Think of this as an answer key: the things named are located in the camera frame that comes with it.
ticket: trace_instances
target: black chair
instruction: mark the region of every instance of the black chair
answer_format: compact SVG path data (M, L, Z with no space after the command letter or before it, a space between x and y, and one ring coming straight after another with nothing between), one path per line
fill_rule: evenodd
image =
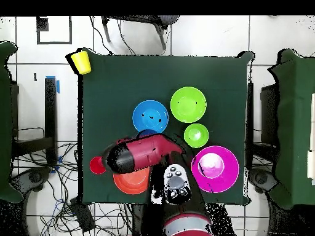
M56 82L45 80L45 137L18 140L18 85L12 81L6 62L17 51L11 42L0 42L0 236L29 236L26 204L38 192L57 164ZM46 150L47 164L12 177L15 158Z
M156 32L158 33L162 48L165 50L166 45L163 38L164 30L167 29L167 27L173 23L175 23L179 15L126 15L126 16L114 16L114 15L108 15L108 16L101 16L103 27L105 30L105 35L107 42L111 42L110 35L108 34L107 29L107 23L109 19L115 19L115 20L123 20L123 21L132 21L132 22L139 22L139 23L150 23L154 25Z

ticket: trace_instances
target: table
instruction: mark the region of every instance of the table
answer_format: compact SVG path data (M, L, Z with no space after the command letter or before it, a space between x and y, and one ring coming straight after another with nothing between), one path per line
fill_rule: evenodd
M239 176L234 186L219 193L202 191L206 203L244 205L244 133L247 98L247 64L252 52L238 57L159 57L97 55L88 52L92 71L83 75L83 198L84 203L146 203L147 191L127 195L106 172L95 175L89 162L112 142L135 136L132 123L134 108L144 100L161 102L169 112L166 135L183 136L188 124L179 122L170 111L173 93L184 86L203 92L207 110L197 121L209 131L204 146L228 148L239 161ZM197 154L202 148L194 149Z
M280 153L275 170L279 184L269 195L279 207L291 209L294 205L315 205L315 186L307 177L315 58L298 57L290 49L278 56L279 63L269 70L275 74L280 91Z

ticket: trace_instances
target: dark green table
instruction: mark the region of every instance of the dark green table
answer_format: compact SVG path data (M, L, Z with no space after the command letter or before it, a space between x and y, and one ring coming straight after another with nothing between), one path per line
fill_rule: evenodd
M116 187L112 175L93 174L89 162L110 143L137 134L132 113L144 100L157 100L167 108L166 135L183 136L188 124L174 118L170 99L184 86L198 88L207 99L207 110L198 121L209 131L209 141L204 147L224 146L239 161L239 176L234 186L219 194L202 191L205 202L238 205L248 202L243 196L244 123L247 64L253 58L252 52L243 52L237 58L218 58L104 56L83 50L88 51L92 67L91 73L83 75L83 202L147 202L147 192L124 194Z
M11 42L0 42L0 199L9 202L20 202L21 193L9 184L12 173L12 106L11 106L11 75L7 68L7 60L17 51Z
M283 209L315 205L315 186L307 177L315 58L301 57L290 49L281 51L278 57L279 62L269 71L280 91L277 109L280 153L275 171L279 184L269 195Z

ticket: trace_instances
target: white tiled floor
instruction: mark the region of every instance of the white tiled floor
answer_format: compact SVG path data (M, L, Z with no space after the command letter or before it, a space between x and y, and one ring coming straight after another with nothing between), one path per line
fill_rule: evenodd
M79 47L87 47L97 53L106 54L99 33L93 30L89 17L71 17L72 44L37 45L36 17L0 17L0 41L6 40L15 43L18 47L16 54L8 61L8 69L12 79L20 86L19 95L19 127L44 127L44 79L46 76L55 76L60 81L60 93L57 94L58 103L58 145L62 141L75 143L77 140L77 105L78 83L77 77L67 64L65 55L76 51ZM50 17L49 31L41 32L42 41L67 41L68 17ZM111 43L107 43L102 21L95 17L95 28L103 36L104 44L116 54L129 54L118 30L117 21L108 23ZM135 22L121 22L122 35L136 54L164 53L158 34L153 25ZM235 57L241 51L251 50L255 53L252 67L252 81L254 84L254 128L261 128L260 90L262 87L273 84L274 79L267 71L277 60L277 53L285 47L295 49L304 56L315 52L315 17L314 16L285 16L270 17L267 15L243 16L181 16L173 25L172 38L169 35L170 27L164 33L167 50L163 55L196 55ZM21 132L21 138L40 137L40 130ZM260 140L259 132L254 132L255 141ZM73 162L72 153L65 159ZM19 162L19 166L29 166L30 163ZM78 177L76 172L71 178ZM61 198L60 180L56 174L50 174L50 183L54 187L55 196ZM78 185L76 181L67 181L70 197L76 196ZM247 206L227 205L226 209L231 216L233 228L237 236L265 236L268 231L268 202L264 195L257 194L249 184L248 194L252 201ZM117 204L92 205L97 225L102 227L117 226L117 211L109 214L108 218L101 218L104 213L118 208ZM32 193L27 208L28 225L31 236L39 236L43 224L39 215L44 215L46 221L51 218L55 208L52 188L45 183L39 193ZM99 228L92 232L96 236ZM121 234L126 234L126 227ZM69 236L59 233L56 236ZM98 236L110 236L100 231Z

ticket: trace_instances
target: small green bowl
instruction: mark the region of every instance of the small green bowl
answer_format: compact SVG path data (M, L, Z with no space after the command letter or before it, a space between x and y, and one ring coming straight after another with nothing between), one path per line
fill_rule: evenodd
M184 140L192 148L201 148L208 142L209 133L208 129L202 124L191 124L186 127L184 132Z
M207 102L204 94L194 87L177 90L170 100L170 110L180 122L193 123L204 115Z

